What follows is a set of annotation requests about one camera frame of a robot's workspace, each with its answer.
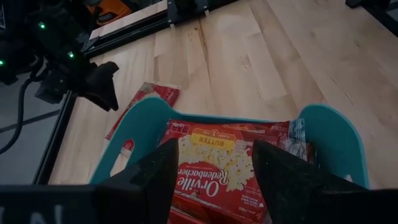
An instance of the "teal bin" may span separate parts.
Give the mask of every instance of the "teal bin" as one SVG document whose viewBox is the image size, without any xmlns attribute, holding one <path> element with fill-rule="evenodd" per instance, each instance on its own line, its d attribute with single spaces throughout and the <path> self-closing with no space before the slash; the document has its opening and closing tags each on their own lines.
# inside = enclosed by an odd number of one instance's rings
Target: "teal bin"
<svg viewBox="0 0 398 224">
<path fill-rule="evenodd" d="M 342 178 L 350 176 L 354 183 L 368 189 L 364 147 L 351 122 L 337 110 L 321 104 L 306 106 L 299 118 L 305 119 L 305 137 L 307 142 L 317 148 L 320 168 Z M 100 183 L 109 178 L 125 140 L 133 139 L 135 143 L 127 165 L 152 152 L 162 139 L 170 119 L 208 124 L 268 122 L 183 114 L 173 110 L 160 98 L 147 98 L 134 105 L 124 116 L 95 170 L 91 183 Z"/>
</svg>

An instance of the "yellow label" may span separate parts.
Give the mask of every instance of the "yellow label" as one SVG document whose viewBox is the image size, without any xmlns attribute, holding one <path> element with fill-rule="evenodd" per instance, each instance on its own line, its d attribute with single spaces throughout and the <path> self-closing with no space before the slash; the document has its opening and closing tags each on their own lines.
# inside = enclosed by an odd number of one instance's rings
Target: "yellow label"
<svg viewBox="0 0 398 224">
<path fill-rule="evenodd" d="M 192 131 L 191 142 L 200 146 L 232 151 L 235 147 L 235 136 L 219 133 L 217 130 L 204 130 L 195 128 Z"/>
</svg>

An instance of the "wooden table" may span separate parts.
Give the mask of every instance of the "wooden table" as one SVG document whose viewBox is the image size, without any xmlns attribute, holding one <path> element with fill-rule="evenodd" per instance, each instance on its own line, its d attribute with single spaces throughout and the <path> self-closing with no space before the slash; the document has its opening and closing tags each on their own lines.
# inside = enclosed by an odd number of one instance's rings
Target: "wooden table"
<svg viewBox="0 0 398 224">
<path fill-rule="evenodd" d="M 119 65 L 120 110 L 77 99 L 51 184 L 87 183 L 106 133 L 142 83 L 156 82 L 181 88 L 174 108 L 186 113 L 283 121 L 329 104 L 358 129 L 372 188 L 398 187 L 398 39 L 343 0 L 239 0 L 93 61 Z"/>
</svg>

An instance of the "black cable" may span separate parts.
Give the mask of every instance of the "black cable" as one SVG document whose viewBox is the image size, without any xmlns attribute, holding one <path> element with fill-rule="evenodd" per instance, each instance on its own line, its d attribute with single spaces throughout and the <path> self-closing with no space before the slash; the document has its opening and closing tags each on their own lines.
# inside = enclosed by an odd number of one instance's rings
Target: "black cable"
<svg viewBox="0 0 398 224">
<path fill-rule="evenodd" d="M 18 96 L 18 119 L 17 119 L 17 127 L 15 128 L 15 132 L 12 135 L 10 141 L 0 149 L 0 154 L 5 153 L 8 149 L 11 148 L 12 145 L 17 141 L 19 135 L 22 131 L 22 122 L 24 121 L 24 100 L 25 100 L 25 91 L 29 84 L 32 82 L 39 82 L 43 80 L 43 76 L 39 75 L 38 77 L 36 74 L 42 68 L 43 65 L 43 57 L 39 57 L 38 61 L 32 67 L 32 71 L 30 73 L 30 77 L 25 80 L 24 84 L 22 84 L 21 88 L 19 89 L 19 96 Z"/>
</svg>

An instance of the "orville redenbacher logo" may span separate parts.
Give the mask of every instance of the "orville redenbacher logo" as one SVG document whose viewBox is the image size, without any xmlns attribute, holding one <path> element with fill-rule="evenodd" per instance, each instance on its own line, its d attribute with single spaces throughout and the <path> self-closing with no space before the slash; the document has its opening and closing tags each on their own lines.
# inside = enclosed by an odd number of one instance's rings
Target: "orville redenbacher logo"
<svg viewBox="0 0 398 224">
<path fill-rule="evenodd" d="M 228 184 L 228 171 L 210 172 L 192 169 L 179 169 L 177 185 L 182 190 L 205 189 L 209 197 L 214 197 L 220 190 L 220 184 Z"/>
</svg>

